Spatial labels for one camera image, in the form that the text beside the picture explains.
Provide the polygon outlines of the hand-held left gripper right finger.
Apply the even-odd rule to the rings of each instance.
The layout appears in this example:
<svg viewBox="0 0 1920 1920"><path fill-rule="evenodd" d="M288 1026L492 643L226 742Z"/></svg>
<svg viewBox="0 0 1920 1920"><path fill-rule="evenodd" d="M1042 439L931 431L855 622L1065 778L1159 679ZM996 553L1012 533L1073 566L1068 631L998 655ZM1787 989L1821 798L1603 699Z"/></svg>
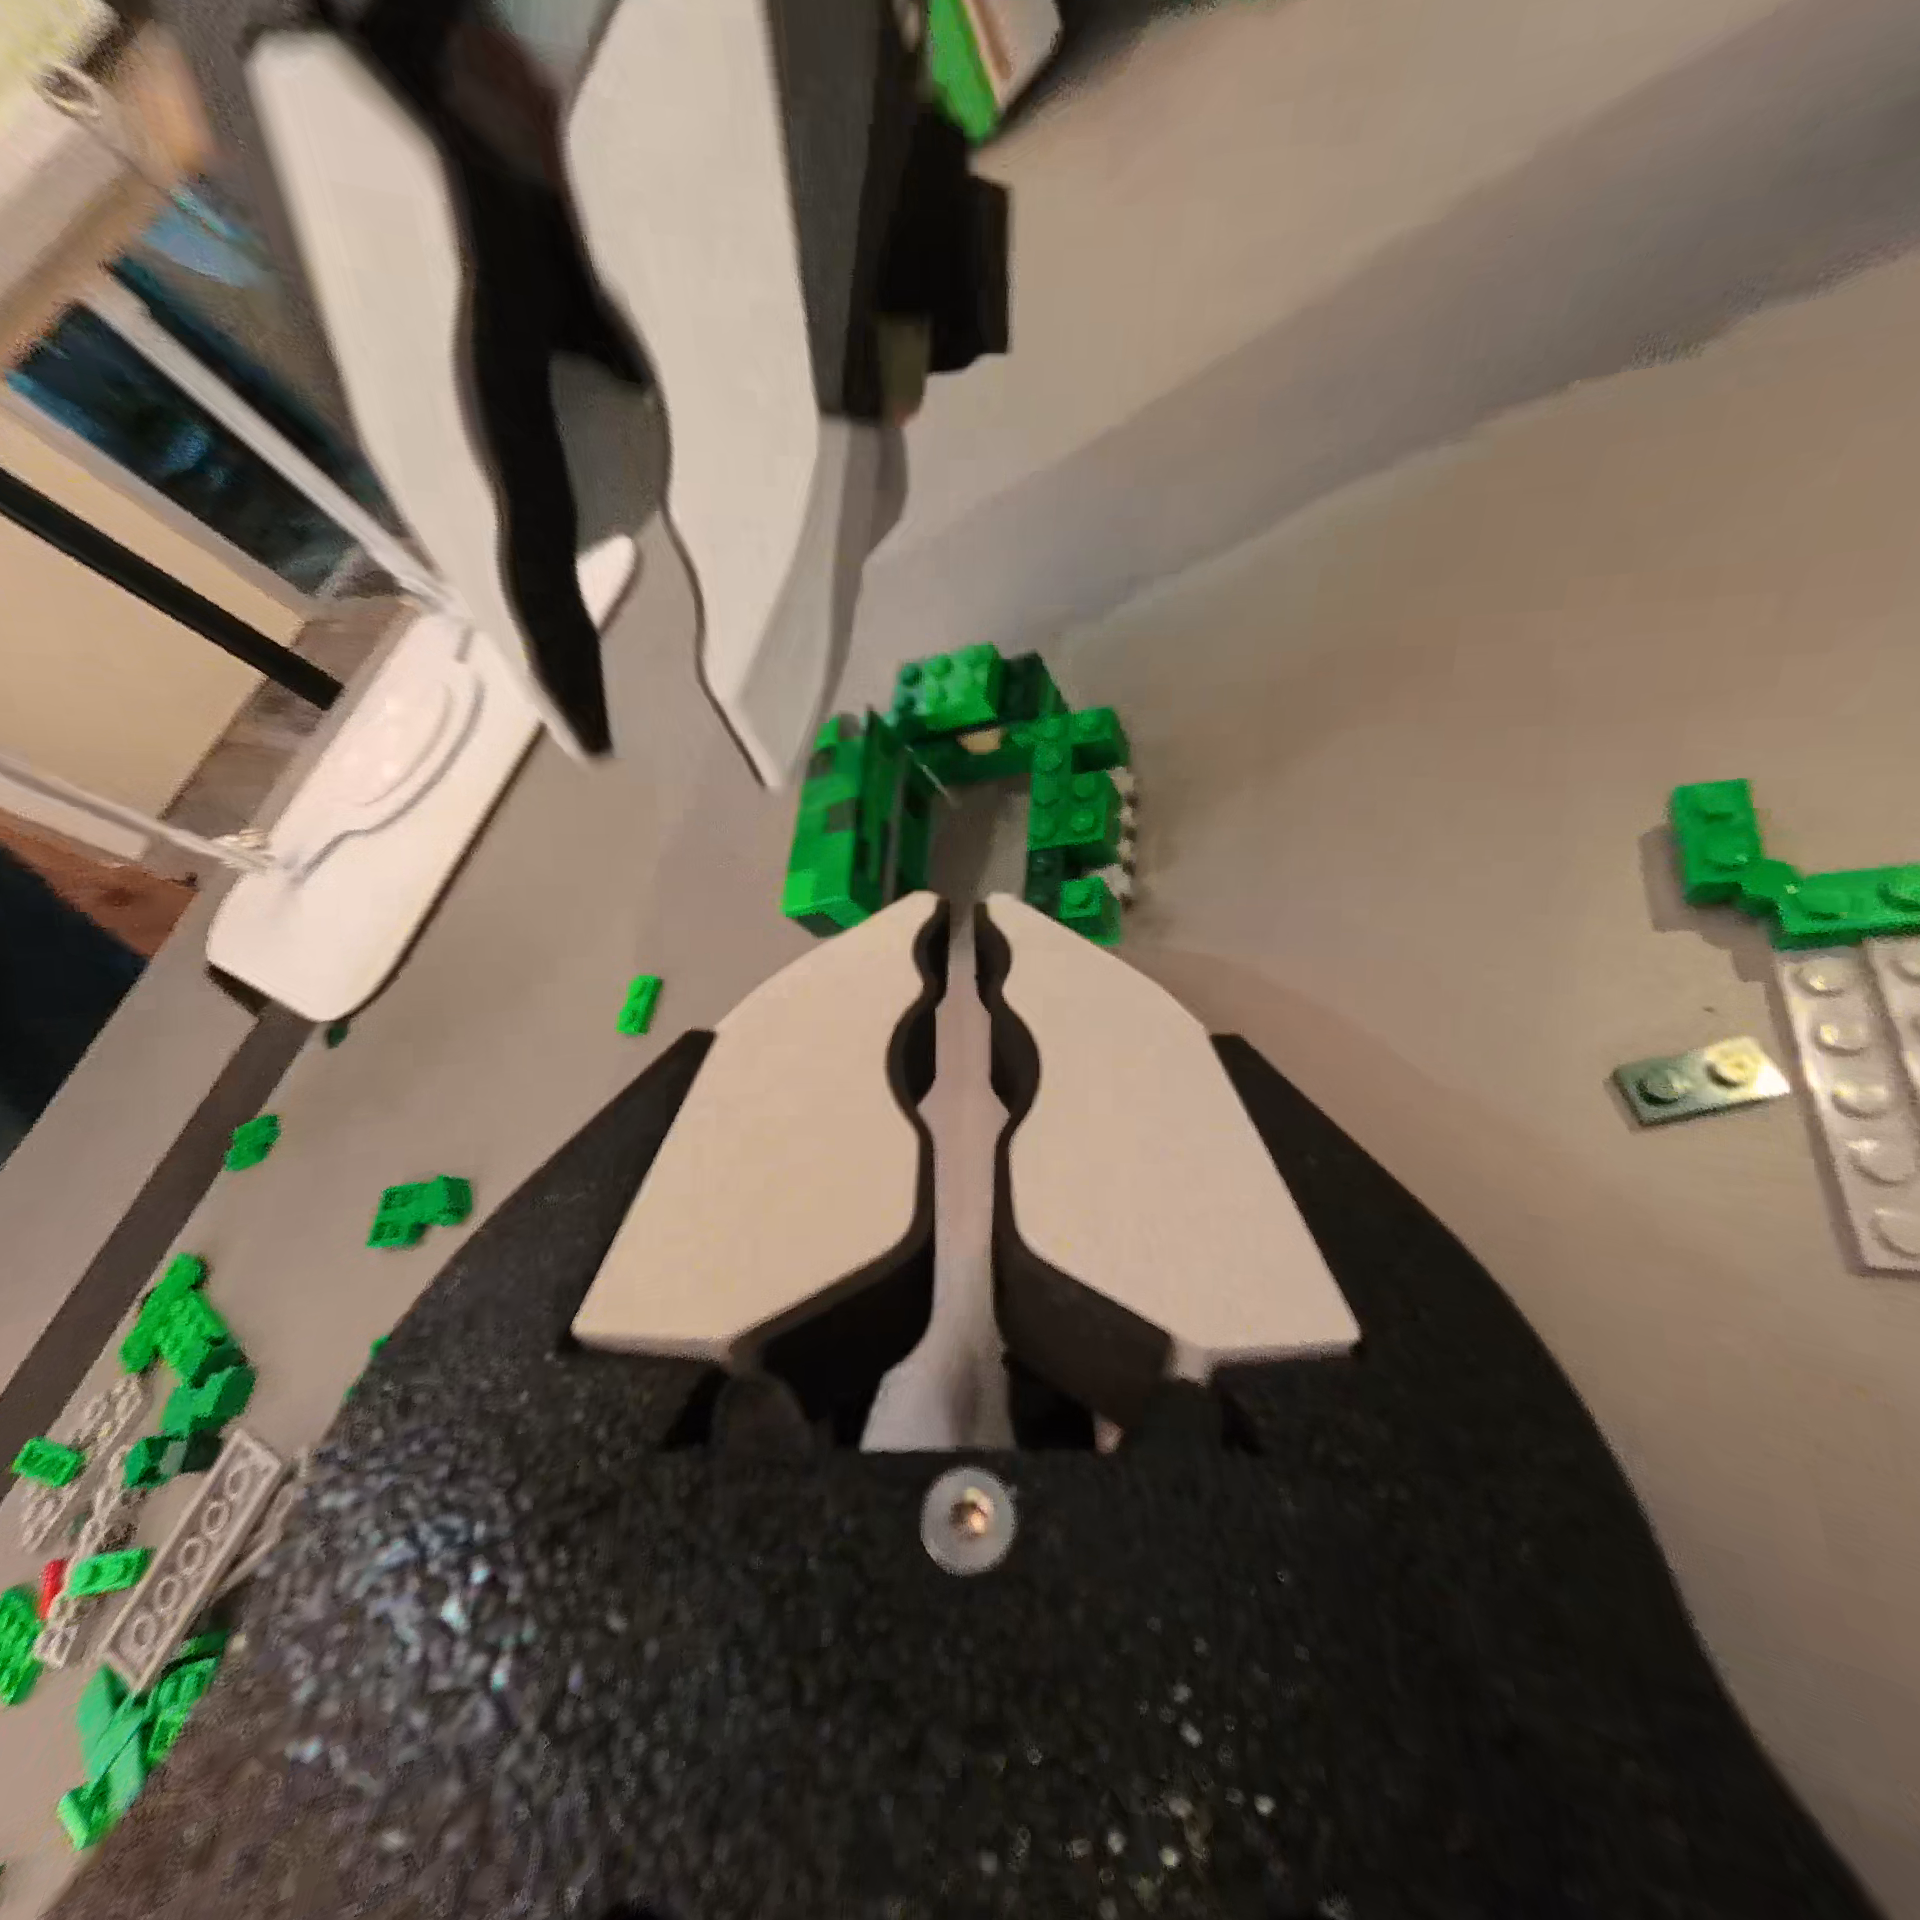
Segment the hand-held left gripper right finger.
<svg viewBox="0 0 1920 1920"><path fill-rule="evenodd" d="M972 957L1009 1363L1128 1430L1168 1385L1351 1354L1354 1311L1204 1022L1017 895L978 908Z"/></svg>

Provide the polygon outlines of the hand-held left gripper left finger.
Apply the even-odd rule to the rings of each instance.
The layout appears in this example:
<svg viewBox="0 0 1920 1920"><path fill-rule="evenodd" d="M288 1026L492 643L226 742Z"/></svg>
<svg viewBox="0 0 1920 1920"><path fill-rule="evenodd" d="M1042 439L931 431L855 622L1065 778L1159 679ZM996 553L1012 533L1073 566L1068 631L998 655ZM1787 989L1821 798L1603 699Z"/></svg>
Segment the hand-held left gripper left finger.
<svg viewBox="0 0 1920 1920"><path fill-rule="evenodd" d="M934 1314L934 1026L948 900L910 892L713 1031L572 1337L776 1377L860 1448Z"/></svg>

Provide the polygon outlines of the green brick u-shaped model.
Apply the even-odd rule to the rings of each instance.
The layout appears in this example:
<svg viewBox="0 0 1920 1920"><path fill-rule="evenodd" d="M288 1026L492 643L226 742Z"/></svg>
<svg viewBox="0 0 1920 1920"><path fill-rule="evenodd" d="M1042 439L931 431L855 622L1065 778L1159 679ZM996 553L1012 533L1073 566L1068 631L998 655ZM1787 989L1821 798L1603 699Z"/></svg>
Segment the green brick u-shaped model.
<svg viewBox="0 0 1920 1920"><path fill-rule="evenodd" d="M781 915L812 938L928 887L938 803L1027 794L1022 900L1121 946L1135 895L1135 773L1117 709L1072 709L1040 654L989 643L906 660L891 701L812 738Z"/></svg>

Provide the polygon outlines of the small grey two stud plate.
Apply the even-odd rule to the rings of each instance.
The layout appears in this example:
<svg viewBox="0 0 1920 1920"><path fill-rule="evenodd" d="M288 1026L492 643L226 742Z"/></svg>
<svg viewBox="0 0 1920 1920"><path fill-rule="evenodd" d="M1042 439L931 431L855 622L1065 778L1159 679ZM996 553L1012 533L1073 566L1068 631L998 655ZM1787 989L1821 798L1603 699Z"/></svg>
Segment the small grey two stud plate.
<svg viewBox="0 0 1920 1920"><path fill-rule="evenodd" d="M1614 1068L1630 1117L1666 1127L1791 1096L1787 1070L1758 1038L1722 1038L1679 1056L1656 1056Z"/></svg>

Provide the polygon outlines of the grey desk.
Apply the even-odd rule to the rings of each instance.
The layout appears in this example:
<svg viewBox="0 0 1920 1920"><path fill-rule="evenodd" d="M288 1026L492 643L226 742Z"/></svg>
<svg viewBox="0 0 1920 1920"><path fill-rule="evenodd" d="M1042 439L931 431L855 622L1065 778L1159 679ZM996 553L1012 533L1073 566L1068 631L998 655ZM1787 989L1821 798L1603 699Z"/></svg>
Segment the grey desk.
<svg viewBox="0 0 1920 1920"><path fill-rule="evenodd" d="M1040 647L1142 779L1141 931L1520 1300L1753 1721L1916 1918L1916 1284L1842 1249L1799 1102L1639 1130L1635 1056L1781 1053L1671 784L1793 862L1916 860L1916 3L1279 3L1141 27L994 151L1017 353L934 397L845 660ZM809 943L794 807L694 683L669 555L622 753L540 748L333 1053L180 927L3 1171L3 1472L132 1292L212 1262L298 1450L661 1043Z"/></svg>

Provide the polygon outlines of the green toy brick box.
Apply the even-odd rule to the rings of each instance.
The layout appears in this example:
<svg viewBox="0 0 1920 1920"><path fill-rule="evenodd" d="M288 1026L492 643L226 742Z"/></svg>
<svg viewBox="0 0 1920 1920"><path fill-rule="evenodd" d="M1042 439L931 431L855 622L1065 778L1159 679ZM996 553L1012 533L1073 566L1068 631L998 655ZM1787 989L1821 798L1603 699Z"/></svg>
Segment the green toy brick box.
<svg viewBox="0 0 1920 1920"><path fill-rule="evenodd" d="M984 148L1061 47L1059 3L923 3L928 80L938 103Z"/></svg>

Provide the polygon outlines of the grey plate with green bricks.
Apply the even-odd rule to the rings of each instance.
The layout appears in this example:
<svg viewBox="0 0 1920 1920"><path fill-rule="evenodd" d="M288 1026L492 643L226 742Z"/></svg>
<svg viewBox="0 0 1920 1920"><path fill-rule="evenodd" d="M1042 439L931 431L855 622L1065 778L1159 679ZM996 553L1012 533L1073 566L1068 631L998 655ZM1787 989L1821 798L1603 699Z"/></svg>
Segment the grey plate with green bricks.
<svg viewBox="0 0 1920 1920"><path fill-rule="evenodd" d="M1863 1270L1916 1277L1916 862L1802 873L1765 844L1746 779L1679 784L1688 905L1758 922L1837 1217Z"/></svg>

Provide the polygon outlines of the scattered loose toy bricks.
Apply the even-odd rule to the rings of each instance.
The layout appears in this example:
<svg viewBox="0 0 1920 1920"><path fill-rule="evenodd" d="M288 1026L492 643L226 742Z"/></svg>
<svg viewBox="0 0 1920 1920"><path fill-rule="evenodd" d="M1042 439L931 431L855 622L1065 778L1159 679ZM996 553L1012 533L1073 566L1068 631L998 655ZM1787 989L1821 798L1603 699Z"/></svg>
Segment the scattered loose toy bricks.
<svg viewBox="0 0 1920 1920"><path fill-rule="evenodd" d="M345 1393L310 1476L241 1426L254 1366L180 1253L133 1311L94 1546L123 1559L67 1774L50 1918L600 1918L669 1911L673 1711L645 1493L703 1369L584 1348L595 1268L714 1035L655 1056L441 1270Z"/></svg>

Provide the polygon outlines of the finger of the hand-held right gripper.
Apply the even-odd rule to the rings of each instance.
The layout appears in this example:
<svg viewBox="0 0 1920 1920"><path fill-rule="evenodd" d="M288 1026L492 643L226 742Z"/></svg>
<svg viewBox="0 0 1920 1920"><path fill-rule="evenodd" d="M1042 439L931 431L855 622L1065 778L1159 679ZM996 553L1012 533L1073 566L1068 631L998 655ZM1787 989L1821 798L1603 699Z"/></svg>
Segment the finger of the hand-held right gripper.
<svg viewBox="0 0 1920 1920"><path fill-rule="evenodd" d="M827 416L812 384L769 8L612 8L564 174L589 262L661 384L663 520L698 601L703 689L781 791L899 515L901 441Z"/></svg>
<svg viewBox="0 0 1920 1920"><path fill-rule="evenodd" d="M549 221L345 37L254 37L253 111L388 500L577 757L612 752L580 513L553 395Z"/></svg>

